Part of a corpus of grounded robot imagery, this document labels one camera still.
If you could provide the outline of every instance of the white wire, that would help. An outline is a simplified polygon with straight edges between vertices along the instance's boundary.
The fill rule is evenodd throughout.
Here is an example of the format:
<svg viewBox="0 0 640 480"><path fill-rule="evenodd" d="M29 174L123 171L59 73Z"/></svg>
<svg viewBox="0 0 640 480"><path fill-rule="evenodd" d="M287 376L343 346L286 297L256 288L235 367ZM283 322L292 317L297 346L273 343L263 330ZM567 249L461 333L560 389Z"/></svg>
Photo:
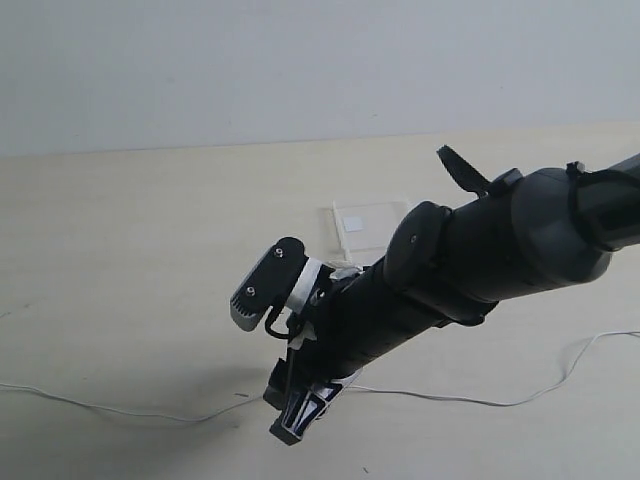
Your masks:
<svg viewBox="0 0 640 480"><path fill-rule="evenodd" d="M350 388L355 389L355 390L361 390L361 391L365 391L365 392L369 392L369 393L391 393L391 394L395 394L395 395L407 395L410 397L417 397L417 398L422 398L425 400L435 400L435 401L440 401L440 402L466 402L466 403L476 403L479 405L486 405L489 407L515 407L518 405L522 405L525 403L529 403L533 400L535 400L538 397L541 397L542 395L549 393L559 387L561 387L562 385L564 385L568 380L569 377L571 377L571 374L573 373L573 371L575 370L576 366L578 365L578 362L580 361L580 359L582 358L582 356L585 354L585 352L587 350L589 350L589 348L596 343L599 339L603 338L603 337L612 337L612 336L616 336L616 335L631 335L634 337L640 337L640 330L629 330L629 331L620 331L620 332L604 332L604 333L599 333L598 335L595 335L594 337L591 338L591 340L582 348L582 350L580 350L580 353L578 353L578 355L576 356L575 360L573 361L573 363L571 364L571 367L569 368L569 370L565 371L562 374L562 377L560 378L560 380L556 383L554 383L553 385L543 388L542 390L538 390L537 392L533 393L532 395L522 399L522 400L517 400L515 402L497 402L497 401L493 401L493 400L483 400L483 399L478 399L478 398L471 398L471 397L464 397L464 396L457 396L457 395L433 395L433 394L428 394L428 393L419 393L419 392L413 392L410 390L388 390L388 389L382 389L382 388L371 388L371 387L363 387L361 385L352 385Z"/></svg>
<svg viewBox="0 0 640 480"><path fill-rule="evenodd" d="M410 391L410 390L388 390L388 389L382 389L382 388L365 387L365 386L362 386L362 385L352 385L351 387L349 387L349 389L359 390L359 391L368 392L368 393L387 393L387 394L394 394L394 395L407 395L407 396L411 396L411 397L421 398L421 399L424 399L424 400L435 400L435 401L441 401L441 402L467 402L467 403L476 403L476 404L479 404L479 405L486 405L486 406L489 406L489 407L515 407L517 405L522 405L524 403L531 402L531 401L535 400L536 398L541 397L542 395L544 395L546 393L549 393L549 392L561 387L562 385L564 385L567 382L567 380L569 380L569 377L573 374L573 371L575 370L576 366L578 365L578 362L580 362L580 359L582 358L582 356L586 353L586 351L594 343L596 343L599 339L601 339L603 337L612 337L612 336L616 336L616 335L631 335L631 336L640 338L640 330L604 332L604 333L599 333L598 335L595 335L582 348L582 350L580 350L580 352L576 356L575 360L571 364L571 367L569 367L569 370L567 370L566 372L563 373L562 377L560 378L560 380L558 382L554 383L553 385L551 385L549 387L543 388L542 390L538 390L537 392L533 393L532 395L530 395L530 396L528 396L528 397L526 397L526 398L524 398L522 400L515 401L515 402L496 402L496 401L493 401L493 400L482 400L482 399L464 397L464 396L433 395L433 394L427 394L427 393L413 392L413 391ZM217 417L219 415L222 415L223 413L229 412L229 411L234 410L234 409L236 409L238 407L241 407L243 405L247 405L249 403L255 402L256 400L259 400L260 398L262 398L259 395L258 396L254 396L254 397L250 397L250 398L248 398L248 399L246 399L246 400L244 400L242 402L236 403L234 405L231 405L229 407L223 408L222 410L218 410L216 412L213 412L211 414L205 415L203 417L188 418L188 417L178 417L178 416L174 416L174 415L168 415L168 414L164 414L164 413L136 412L136 411L131 411L131 410L122 410L122 409L119 409L119 408L109 407L109 406L105 406L105 405L98 405L98 404L93 404L93 403L88 403L88 402L81 402L79 400L74 400L72 398L65 397L65 396L62 396L62 395L56 395L56 394L53 394L53 393L49 393L49 392L46 392L45 390L42 390L42 389L37 388L37 387L32 387L32 386L29 386L29 385L18 385L18 384L3 382L3 383L0 383L0 388L4 388L5 391L19 391L19 392L31 393L31 394L38 395L38 396L43 397L43 398L69 403L71 405L76 405L78 407L88 408L90 410L101 410L101 411L105 411L105 412L115 413L115 414L118 414L118 415L126 415L126 416L130 416L130 417L163 418L163 419L173 420L175 422L182 422L182 423L202 423L202 422L206 422L206 421L211 420L211 419L213 419L213 418L215 418L215 417Z"/></svg>

